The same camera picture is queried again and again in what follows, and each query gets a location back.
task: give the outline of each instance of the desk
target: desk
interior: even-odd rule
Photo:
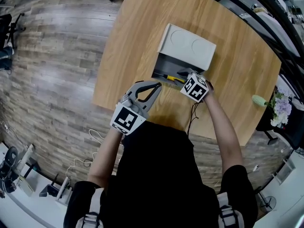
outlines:
[[[252,95],[270,99],[281,62],[242,19],[214,0],[124,0],[99,67],[93,103],[111,110],[139,80],[151,80],[157,48],[168,23],[217,45],[205,76],[231,120],[241,145],[255,130],[264,108]],[[163,84],[149,121],[186,130],[194,101]],[[190,133],[215,139],[205,104]]]
[[[0,160],[3,160],[8,148],[0,143]],[[29,169],[25,165],[21,175]],[[52,181],[42,176],[35,170],[31,170],[27,176],[27,182],[34,189],[29,197],[17,186],[17,189],[0,199],[0,219],[7,227],[31,227],[31,228],[62,228],[67,208],[57,203],[55,197],[47,195],[39,197],[39,193]]]

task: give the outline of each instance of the wooden table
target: wooden table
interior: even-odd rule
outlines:
[[[270,99],[281,62],[252,28],[214,0],[124,0],[104,50],[93,103],[114,110],[133,83],[151,80],[168,23],[217,45],[205,76],[245,145],[265,110],[251,96]],[[193,103],[163,84],[149,121],[186,130]],[[190,133],[215,139],[205,104],[199,105],[197,116]]]

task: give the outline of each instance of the shoe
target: shoe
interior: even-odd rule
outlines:
[[[11,42],[8,42],[8,47],[11,47],[11,50],[12,50],[11,54],[14,55],[15,51],[13,49],[13,44]]]

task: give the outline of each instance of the screwdriver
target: screwdriver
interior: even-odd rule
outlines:
[[[171,80],[171,81],[179,81],[180,83],[184,84],[186,81],[183,80],[183,79],[180,79],[180,78],[176,78],[174,76],[170,76],[170,75],[167,75],[167,74],[159,74],[159,73],[155,73],[154,74],[157,74],[157,75],[160,75],[162,77],[164,77],[165,79],[168,79],[168,80]]]

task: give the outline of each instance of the black cable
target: black cable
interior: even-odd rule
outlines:
[[[188,130],[187,130],[188,137],[189,137],[189,131],[190,131],[191,123],[193,122],[193,120],[198,119],[198,117],[196,116],[196,108],[198,107],[199,103],[201,103],[201,102],[194,103],[191,107],[191,118],[190,118]]]
[[[84,167],[91,167],[91,162],[93,162],[93,161],[90,160],[90,159],[85,159],[84,162],[83,162]]]

